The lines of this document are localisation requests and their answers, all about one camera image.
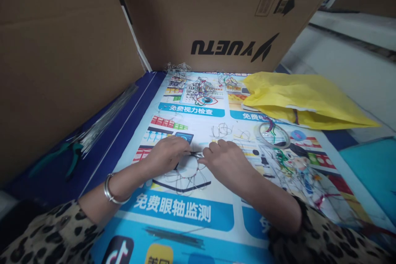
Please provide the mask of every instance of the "clear tape roll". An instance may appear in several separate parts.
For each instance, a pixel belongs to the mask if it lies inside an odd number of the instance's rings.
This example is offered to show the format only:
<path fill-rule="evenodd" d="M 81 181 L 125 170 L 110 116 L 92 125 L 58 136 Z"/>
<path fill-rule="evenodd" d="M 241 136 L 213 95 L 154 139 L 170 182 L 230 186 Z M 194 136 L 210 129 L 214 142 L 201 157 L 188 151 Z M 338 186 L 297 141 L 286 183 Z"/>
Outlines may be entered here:
<path fill-rule="evenodd" d="M 260 124 L 260 125 L 257 125 L 256 127 L 255 127 L 255 136 L 256 136 L 256 138 L 260 141 L 260 142 L 262 142 L 262 144 L 264 144 L 264 145 L 266 145 L 266 146 L 268 146 L 268 147 L 270 147 L 270 148 L 273 148 L 273 149 L 285 149 L 285 148 L 288 148 L 289 146 L 290 146 L 290 136 L 289 136 L 289 134 L 287 134 L 287 132 L 283 129 L 283 128 L 281 128 L 281 127 L 279 127 L 278 125 L 275 125 L 275 127 L 274 127 L 274 129 L 279 129 L 279 130 L 281 130 L 281 132 L 284 134 L 284 136 L 285 136 L 285 139 L 286 139 L 286 143 L 284 144 L 284 145 L 282 145 L 282 146 L 277 146 L 277 145 L 275 145 L 275 144 L 272 144 L 272 143 L 270 143 L 270 142 L 268 142 L 265 138 L 264 138 L 264 136 L 262 135 L 262 127 L 264 127 L 264 125 L 265 125 L 266 123 L 262 123 L 262 124 Z"/>

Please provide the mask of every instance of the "printed logo yuetu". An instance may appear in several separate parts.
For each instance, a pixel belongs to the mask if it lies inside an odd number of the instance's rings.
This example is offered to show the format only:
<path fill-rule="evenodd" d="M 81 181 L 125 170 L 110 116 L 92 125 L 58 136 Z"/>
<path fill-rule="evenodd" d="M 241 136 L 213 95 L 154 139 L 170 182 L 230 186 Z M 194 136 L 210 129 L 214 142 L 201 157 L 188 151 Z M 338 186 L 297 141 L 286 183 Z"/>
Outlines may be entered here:
<path fill-rule="evenodd" d="M 271 50 L 271 44 L 272 42 L 277 38 L 279 33 L 276 33 L 274 36 L 272 36 L 270 39 L 268 39 L 266 42 L 263 43 L 262 46 L 260 46 L 255 54 L 253 55 L 253 48 L 255 47 L 256 42 L 251 41 L 249 45 L 243 49 L 243 41 L 238 40 L 238 41 L 229 41 L 229 40 L 219 40 L 217 42 L 216 46 L 216 51 L 213 51 L 213 46 L 215 45 L 214 40 L 210 40 L 207 48 L 205 49 L 205 41 L 203 40 L 195 40 L 193 41 L 193 44 L 191 46 L 191 54 L 196 54 L 197 49 L 198 49 L 198 54 L 202 55 L 227 55 L 231 56 L 234 54 L 234 56 L 252 56 L 252 59 L 250 62 L 254 62 L 258 57 L 262 57 L 261 61 L 263 62 L 266 56 L 268 55 L 269 51 Z"/>

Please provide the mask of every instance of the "yellow app icon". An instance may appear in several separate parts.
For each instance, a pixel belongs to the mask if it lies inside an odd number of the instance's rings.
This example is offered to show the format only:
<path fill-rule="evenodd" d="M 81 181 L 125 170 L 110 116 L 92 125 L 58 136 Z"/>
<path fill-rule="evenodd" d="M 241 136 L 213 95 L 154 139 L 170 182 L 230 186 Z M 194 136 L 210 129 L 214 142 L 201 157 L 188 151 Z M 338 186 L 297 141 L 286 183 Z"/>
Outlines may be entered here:
<path fill-rule="evenodd" d="M 153 243 L 150 245 L 146 264 L 173 264 L 173 250 L 170 246 Z"/>

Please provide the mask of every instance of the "tiktok logo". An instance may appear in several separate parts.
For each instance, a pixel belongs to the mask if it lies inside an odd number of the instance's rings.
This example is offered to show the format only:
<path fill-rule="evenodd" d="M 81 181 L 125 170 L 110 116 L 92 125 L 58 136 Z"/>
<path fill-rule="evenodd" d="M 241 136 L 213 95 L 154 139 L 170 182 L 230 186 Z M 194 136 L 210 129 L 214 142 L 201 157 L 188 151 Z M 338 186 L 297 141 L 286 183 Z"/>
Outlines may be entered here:
<path fill-rule="evenodd" d="M 133 245 L 132 238 L 114 236 L 108 244 L 102 264 L 128 264 L 131 259 Z"/>

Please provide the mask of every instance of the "yellow plastic bag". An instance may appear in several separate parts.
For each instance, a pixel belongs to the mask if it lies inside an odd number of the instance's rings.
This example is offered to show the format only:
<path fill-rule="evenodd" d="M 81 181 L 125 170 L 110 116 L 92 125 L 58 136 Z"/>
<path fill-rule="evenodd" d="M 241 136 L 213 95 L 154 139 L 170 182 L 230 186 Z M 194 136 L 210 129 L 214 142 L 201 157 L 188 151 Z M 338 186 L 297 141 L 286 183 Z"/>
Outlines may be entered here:
<path fill-rule="evenodd" d="M 270 117 L 318 130 L 379 127 L 337 86 L 320 75 L 258 72 L 244 79 L 244 105 Z"/>

